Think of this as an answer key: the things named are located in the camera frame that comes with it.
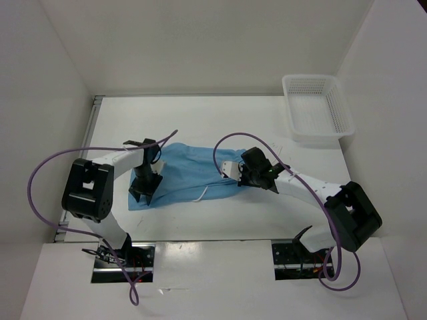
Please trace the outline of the light blue shorts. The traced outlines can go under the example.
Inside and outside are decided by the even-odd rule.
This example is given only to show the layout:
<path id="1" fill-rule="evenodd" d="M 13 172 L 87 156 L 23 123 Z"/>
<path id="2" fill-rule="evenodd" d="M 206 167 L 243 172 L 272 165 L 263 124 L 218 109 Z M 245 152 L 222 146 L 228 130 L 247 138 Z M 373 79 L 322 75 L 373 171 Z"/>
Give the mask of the light blue shorts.
<path id="1" fill-rule="evenodd" d="M 128 196 L 130 211 L 157 209 L 174 203 L 198 202 L 224 199 L 242 192 L 233 179 L 224 179 L 218 173 L 213 157 L 218 163 L 241 161 L 243 149 L 218 149 L 193 147 L 183 143 L 172 143 L 163 148 L 161 159 L 165 167 L 161 172 L 162 182 L 154 193 L 150 204 L 145 199 L 136 201 Z"/>

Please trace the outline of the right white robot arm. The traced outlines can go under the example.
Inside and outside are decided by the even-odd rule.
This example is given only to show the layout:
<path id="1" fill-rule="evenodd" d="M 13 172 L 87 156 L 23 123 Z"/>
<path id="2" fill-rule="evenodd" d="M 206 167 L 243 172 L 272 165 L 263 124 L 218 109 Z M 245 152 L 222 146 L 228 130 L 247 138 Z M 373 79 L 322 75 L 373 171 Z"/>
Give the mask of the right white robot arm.
<path id="1" fill-rule="evenodd" d="M 257 147 L 243 152 L 241 158 L 239 186 L 288 195 L 326 210 L 325 225 L 306 227 L 294 237 L 292 252 L 300 262 L 336 245 L 355 253 L 382 226 L 382 218 L 358 183 L 328 183 L 281 163 L 272 165 Z"/>

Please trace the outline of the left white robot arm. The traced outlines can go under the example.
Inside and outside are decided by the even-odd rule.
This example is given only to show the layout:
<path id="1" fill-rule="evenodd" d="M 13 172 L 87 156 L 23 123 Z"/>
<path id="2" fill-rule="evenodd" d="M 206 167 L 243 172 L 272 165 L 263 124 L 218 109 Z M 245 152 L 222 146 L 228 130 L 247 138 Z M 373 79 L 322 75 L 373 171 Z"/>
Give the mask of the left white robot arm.
<path id="1" fill-rule="evenodd" d="M 109 258 L 123 267 L 139 257 L 139 249 L 132 246 L 131 237 L 112 213 L 115 180 L 133 171 L 128 192 L 137 203 L 149 205 L 163 177 L 161 147 L 153 139 L 142 142 L 126 141 L 136 150 L 114 151 L 96 159 L 76 159 L 69 173 L 61 200 L 62 208 L 81 219 L 90 231 L 107 241 L 95 254 Z"/>

